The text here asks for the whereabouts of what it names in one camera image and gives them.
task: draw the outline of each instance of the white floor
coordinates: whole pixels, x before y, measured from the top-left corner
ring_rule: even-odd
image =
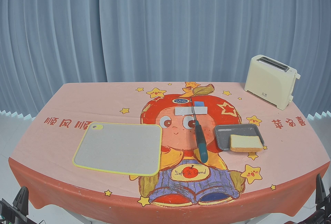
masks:
[[[5,111],[0,113],[0,199],[4,198],[9,203],[13,202],[20,186],[10,170],[8,158],[33,119],[34,118],[31,118],[30,115],[23,117],[17,113],[11,114],[10,112],[6,113]],[[322,115],[315,114],[314,117],[309,115],[307,119],[320,137],[329,156],[331,156],[331,113],[323,112]],[[328,194],[327,189],[331,187],[330,168],[324,176],[323,182]],[[283,224],[289,220],[300,222],[315,211],[314,207],[315,193],[312,194],[295,217],[289,217],[281,213],[273,213],[252,220],[237,222],[236,224]],[[56,205],[48,205],[42,209],[36,210],[32,204],[29,203],[28,217],[36,223],[45,220],[46,224],[81,224],[80,221]],[[101,221],[90,220],[93,224],[105,224]]]

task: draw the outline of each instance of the knife handle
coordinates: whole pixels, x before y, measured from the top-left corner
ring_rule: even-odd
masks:
[[[206,139],[202,127],[197,120],[195,121],[195,139],[197,141],[201,161],[206,163],[208,161]]]

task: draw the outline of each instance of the cream toaster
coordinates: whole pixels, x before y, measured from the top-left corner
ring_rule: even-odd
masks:
[[[250,60],[245,91],[261,97],[284,110],[292,102],[297,70],[270,57],[257,55]]]

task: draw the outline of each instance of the curtain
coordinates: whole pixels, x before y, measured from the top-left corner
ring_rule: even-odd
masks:
[[[0,109],[36,115],[66,82],[245,82],[263,54],[331,110],[331,0],[0,0]]]

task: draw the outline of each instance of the bread slice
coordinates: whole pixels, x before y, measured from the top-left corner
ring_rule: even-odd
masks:
[[[230,136],[230,150],[233,152],[259,152],[263,145],[259,136]]]

